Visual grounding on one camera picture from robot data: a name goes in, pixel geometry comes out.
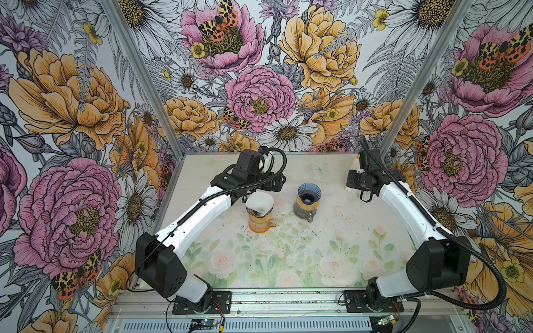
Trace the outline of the single white coffee filter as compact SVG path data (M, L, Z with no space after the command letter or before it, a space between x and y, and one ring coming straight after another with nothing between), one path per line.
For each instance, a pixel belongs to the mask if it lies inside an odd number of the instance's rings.
M255 192L248 197L245 207L250 215L265 216L272 211L274 199L266 192Z

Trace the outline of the orange glass pitcher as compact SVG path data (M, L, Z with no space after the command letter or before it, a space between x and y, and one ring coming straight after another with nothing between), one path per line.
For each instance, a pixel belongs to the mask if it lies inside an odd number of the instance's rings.
M276 228L277 226L277 223L272 219L272 214L261 217L248 216L248 227L254 233L266 233L271 228Z

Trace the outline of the blue glass dripper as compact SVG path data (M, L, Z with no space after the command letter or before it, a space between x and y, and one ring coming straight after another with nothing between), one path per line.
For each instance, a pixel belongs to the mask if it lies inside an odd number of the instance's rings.
M314 183L304 183L298 188L298 197L305 205L313 205L320 201L321 189Z

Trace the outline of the clear grey glass pitcher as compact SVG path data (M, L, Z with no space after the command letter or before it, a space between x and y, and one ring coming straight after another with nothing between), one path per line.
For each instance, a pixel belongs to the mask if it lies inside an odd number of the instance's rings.
M306 220L308 223L312 223L316 215L316 210L307 211L298 206L293 207L293 212L298 218Z

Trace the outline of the white coffee filter stack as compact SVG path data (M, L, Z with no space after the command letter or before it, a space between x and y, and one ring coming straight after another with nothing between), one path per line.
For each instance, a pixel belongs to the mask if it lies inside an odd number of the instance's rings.
M358 189L353 188L353 179L354 176L352 175L351 171L354 170L355 172L358 172L360 170L360 163L359 163L359 155L355 155L354 161L351 165L351 167L348 169L348 174L346 177L346 186L345 190L351 193L355 193L358 191Z

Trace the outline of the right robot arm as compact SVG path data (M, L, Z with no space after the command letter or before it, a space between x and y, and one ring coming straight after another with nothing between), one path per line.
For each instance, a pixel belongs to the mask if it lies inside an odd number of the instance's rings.
M362 151L358 162L348 172L347 187L384 201L416 248L405 268L369 280L364 296L366 305L379 310L400 297L421 296L464 284L470 252L438 231L441 224L415 197L401 175L387 170L378 150Z

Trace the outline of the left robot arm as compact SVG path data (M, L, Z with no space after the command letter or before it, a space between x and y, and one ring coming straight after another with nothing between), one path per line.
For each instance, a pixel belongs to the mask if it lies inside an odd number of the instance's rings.
M217 175L211 186L175 222L154 235L144 233L135 250L134 273L163 298L175 298L188 310L206 312L213 302L212 287L189 272L182 258L196 238L220 214L255 190L280 191L286 181L283 163L276 172L235 179L235 170Z

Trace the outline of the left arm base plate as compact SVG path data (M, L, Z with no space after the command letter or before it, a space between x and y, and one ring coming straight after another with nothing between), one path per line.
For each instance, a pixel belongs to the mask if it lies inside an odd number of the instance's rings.
M178 297L174 301L172 314L201 315L201 314L230 314L233 293L230 291L212 291L206 294L198 303Z

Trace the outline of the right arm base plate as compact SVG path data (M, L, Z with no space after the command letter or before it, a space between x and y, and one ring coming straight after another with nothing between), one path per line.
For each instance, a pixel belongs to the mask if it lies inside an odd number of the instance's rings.
M404 306L400 298L383 298L381 295L368 296L364 290L343 291L340 304L348 313L401 313Z

